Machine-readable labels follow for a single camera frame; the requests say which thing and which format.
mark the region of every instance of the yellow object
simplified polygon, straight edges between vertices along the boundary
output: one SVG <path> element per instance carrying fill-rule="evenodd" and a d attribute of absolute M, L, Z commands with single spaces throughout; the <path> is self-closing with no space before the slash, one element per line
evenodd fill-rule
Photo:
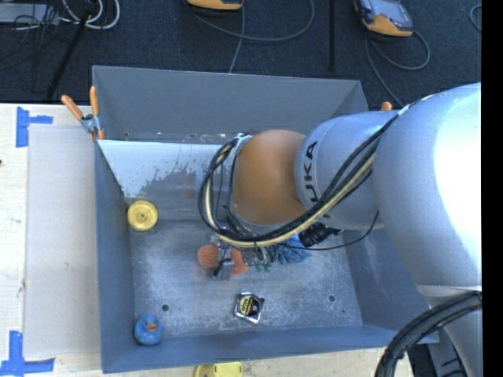
<path fill-rule="evenodd" d="M 197 5 L 205 9 L 240 9 L 243 4 L 240 3 L 223 3 L 222 0 L 187 0 L 189 4 Z"/>
<path fill-rule="evenodd" d="M 144 232 L 157 223 L 157 209 L 148 201 L 137 201 L 127 210 L 127 221 L 133 229 Z"/>
<path fill-rule="evenodd" d="M 240 362 L 202 364 L 197 366 L 194 377 L 241 377 L 243 366 Z"/>
<path fill-rule="evenodd" d="M 372 16 L 372 24 L 367 24 L 362 19 L 362 23 L 370 30 L 383 35 L 389 36 L 411 36 L 412 31 L 400 31 L 395 24 L 382 14 Z"/>

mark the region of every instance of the blue cloth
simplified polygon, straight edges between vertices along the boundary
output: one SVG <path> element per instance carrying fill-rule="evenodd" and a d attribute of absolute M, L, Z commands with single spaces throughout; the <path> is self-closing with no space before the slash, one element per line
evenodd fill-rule
<path fill-rule="evenodd" d="M 309 251 L 302 250 L 305 247 L 300 241 L 299 235 L 294 235 L 283 243 L 274 245 L 274 258 L 278 260 L 280 264 L 296 264 L 303 262 L 306 258 L 311 256 Z"/>

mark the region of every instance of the yellow roll of tape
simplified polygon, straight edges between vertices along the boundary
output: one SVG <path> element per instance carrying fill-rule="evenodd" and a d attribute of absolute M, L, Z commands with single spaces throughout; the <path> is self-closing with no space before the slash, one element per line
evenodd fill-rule
<path fill-rule="evenodd" d="M 197 366 L 194 377 L 241 377 L 243 366 L 240 362 L 202 364 Z"/>
<path fill-rule="evenodd" d="M 131 228 L 144 232 L 157 223 L 157 209 L 149 201 L 137 201 L 127 210 L 127 221 Z"/>

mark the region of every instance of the bin floor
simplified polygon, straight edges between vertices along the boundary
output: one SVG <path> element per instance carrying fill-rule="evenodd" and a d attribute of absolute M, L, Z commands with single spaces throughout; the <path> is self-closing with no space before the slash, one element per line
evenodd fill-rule
<path fill-rule="evenodd" d="M 211 236 L 202 221 L 159 220 L 148 232 L 131 230 L 135 313 L 156 315 L 165 338 L 362 323 L 344 249 L 310 251 L 299 264 L 277 262 L 269 272 L 251 267 L 213 280 L 196 259 Z M 321 245 L 338 243 L 330 236 Z M 242 291 L 265 299 L 258 324 L 233 315 Z"/>

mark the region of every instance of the gray bin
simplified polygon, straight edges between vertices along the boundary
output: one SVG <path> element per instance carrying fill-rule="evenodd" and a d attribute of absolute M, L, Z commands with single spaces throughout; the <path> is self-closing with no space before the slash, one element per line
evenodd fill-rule
<path fill-rule="evenodd" d="M 93 82 L 107 141 L 135 145 L 216 146 L 236 133 L 271 128 L 307 134 L 336 115 L 368 110 L 359 81 L 352 80 L 97 66 Z M 127 150 L 119 156 L 111 161 L 95 145 L 104 373 L 384 347 L 428 309 L 385 229 L 346 248 L 313 252 L 299 264 L 212 280 L 196 260 L 212 236 L 196 211 L 196 194 L 176 196 L 170 183 L 178 179 L 170 174 L 155 180 L 155 195 L 126 196 L 125 163 L 136 159 Z M 127 222 L 136 199 L 163 208 L 147 232 Z M 188 210 L 177 211 L 181 205 Z M 363 233 L 333 236 L 322 245 Z M 233 315 L 241 291 L 265 299 L 257 324 Z M 134 323 L 144 313 L 164 326 L 155 346 L 134 338 Z"/>

